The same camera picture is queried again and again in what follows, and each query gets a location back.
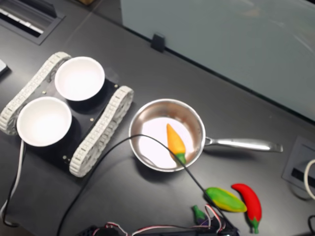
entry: black cable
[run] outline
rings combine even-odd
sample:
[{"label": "black cable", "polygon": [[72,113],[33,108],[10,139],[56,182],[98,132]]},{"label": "black cable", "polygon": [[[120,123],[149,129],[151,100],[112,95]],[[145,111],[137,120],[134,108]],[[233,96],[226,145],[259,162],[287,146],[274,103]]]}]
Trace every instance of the black cable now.
[{"label": "black cable", "polygon": [[211,205],[213,205],[218,212],[223,216],[223,218],[226,220],[226,222],[235,229],[235,227],[233,226],[233,224],[227,219],[227,217],[223,214],[223,212],[216,206],[216,204],[212,201],[212,199],[208,196],[208,194],[206,193],[206,191],[204,190],[204,188],[201,186],[201,184],[196,180],[196,178],[192,175],[192,173],[190,172],[190,170],[186,167],[186,165],[167,147],[165,146],[163,143],[161,143],[159,140],[156,140],[155,138],[152,138],[150,136],[144,135],[144,134],[136,134],[136,135],[132,135],[128,138],[125,138],[123,140],[121,140],[119,143],[115,144],[114,146],[112,146],[101,158],[100,160],[94,165],[94,167],[92,168],[90,174],[86,177],[86,180],[84,182],[84,184],[82,185],[79,193],[77,194],[77,196],[73,199],[73,201],[71,202],[71,204],[69,205],[69,207],[67,208],[67,210],[65,211],[65,213],[63,214],[63,217],[59,223],[58,226],[58,230],[57,230],[57,236],[60,235],[62,226],[63,226],[63,222],[66,218],[66,216],[68,215],[69,211],[71,210],[71,208],[73,207],[73,205],[75,204],[75,202],[78,200],[79,196],[81,195],[81,193],[83,192],[83,190],[85,189],[85,187],[88,185],[89,180],[91,179],[93,173],[95,172],[95,170],[97,169],[97,167],[99,166],[99,164],[101,163],[101,161],[117,146],[119,146],[120,144],[124,143],[125,141],[129,140],[129,139],[133,139],[136,137],[147,137],[150,138],[156,142],[158,142],[159,144],[161,144],[163,147],[165,147],[176,159],[177,161],[184,167],[184,169],[186,170],[186,172],[190,175],[190,177],[192,178],[192,180],[198,185],[198,187],[201,189],[201,191],[204,193],[206,201],[208,203],[210,203]]},{"label": "black cable", "polygon": [[312,218],[315,218],[315,215],[310,215],[310,216],[309,216],[309,218],[308,218],[308,220],[307,220],[307,224],[309,225],[309,229],[310,229],[312,235],[315,235],[315,231],[314,231],[314,229],[313,229],[313,227],[312,227],[312,223],[311,223],[311,219],[312,219]]},{"label": "black cable", "polygon": [[[23,148],[22,164],[24,163],[25,153],[26,153],[26,144],[24,144],[24,148]],[[8,210],[8,206],[9,206],[10,199],[11,199],[11,194],[12,194],[12,191],[13,191],[13,188],[14,188],[14,185],[15,185],[16,177],[17,177],[17,173],[15,174],[14,180],[13,180],[13,182],[11,184],[11,187],[10,187],[10,190],[9,190],[8,198],[6,199],[6,205],[5,205],[4,210],[3,210],[3,219],[2,219],[4,225],[6,225],[8,227],[11,227],[11,228],[16,228],[16,227],[19,226],[18,224],[9,225],[5,221],[6,212]]]}]

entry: pan handle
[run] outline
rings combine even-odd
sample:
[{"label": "pan handle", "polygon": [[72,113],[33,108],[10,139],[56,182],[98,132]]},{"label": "pan handle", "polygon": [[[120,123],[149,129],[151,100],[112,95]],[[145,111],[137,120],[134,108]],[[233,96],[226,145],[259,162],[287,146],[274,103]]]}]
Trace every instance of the pan handle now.
[{"label": "pan handle", "polygon": [[281,144],[275,144],[259,139],[212,139],[206,137],[205,146],[209,145],[243,148],[256,151],[283,152]]}]

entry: yellow-green toy pepper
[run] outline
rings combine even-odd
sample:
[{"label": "yellow-green toy pepper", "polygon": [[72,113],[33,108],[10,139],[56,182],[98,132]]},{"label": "yellow-green toy pepper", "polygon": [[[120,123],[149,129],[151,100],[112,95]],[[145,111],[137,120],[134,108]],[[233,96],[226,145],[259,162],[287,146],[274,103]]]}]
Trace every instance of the yellow-green toy pepper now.
[{"label": "yellow-green toy pepper", "polygon": [[221,188],[207,188],[206,190],[212,201],[222,210],[231,212],[245,212],[246,205],[239,200],[234,194]]}]

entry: yellow toy pepper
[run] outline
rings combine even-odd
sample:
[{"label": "yellow toy pepper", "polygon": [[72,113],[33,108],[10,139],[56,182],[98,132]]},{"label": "yellow toy pepper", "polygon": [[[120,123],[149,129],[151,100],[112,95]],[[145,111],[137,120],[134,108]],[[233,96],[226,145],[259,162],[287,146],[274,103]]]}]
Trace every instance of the yellow toy pepper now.
[{"label": "yellow toy pepper", "polygon": [[168,148],[181,160],[181,162],[185,164],[186,163],[186,159],[185,159],[186,148],[185,148],[183,140],[181,139],[181,137],[179,137],[179,135],[171,127],[170,124],[167,124],[166,128],[167,128]]}]

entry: toy pepper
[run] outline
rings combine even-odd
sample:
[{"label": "toy pepper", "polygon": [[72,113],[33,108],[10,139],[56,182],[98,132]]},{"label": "toy pepper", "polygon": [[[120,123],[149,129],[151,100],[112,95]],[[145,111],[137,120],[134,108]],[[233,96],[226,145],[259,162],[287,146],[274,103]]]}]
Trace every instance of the toy pepper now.
[{"label": "toy pepper", "polygon": [[209,224],[209,219],[208,217],[206,216],[206,214],[201,211],[197,205],[194,205],[192,207],[192,210],[193,210],[193,213],[194,213],[194,216],[195,216],[195,223],[197,225],[208,225]]},{"label": "toy pepper", "polygon": [[243,183],[236,183],[232,188],[238,191],[244,198],[247,206],[247,216],[254,227],[254,233],[258,234],[258,225],[261,220],[261,205],[258,196],[255,192]]},{"label": "toy pepper", "polygon": [[184,145],[183,140],[179,135],[176,133],[176,131],[171,127],[170,124],[167,124],[167,143],[168,148],[183,162],[186,163],[185,159],[185,153],[186,148]]},{"label": "toy pepper", "polygon": [[247,211],[245,204],[241,200],[224,189],[212,187],[207,188],[206,192],[212,201],[223,210],[231,212]]}]

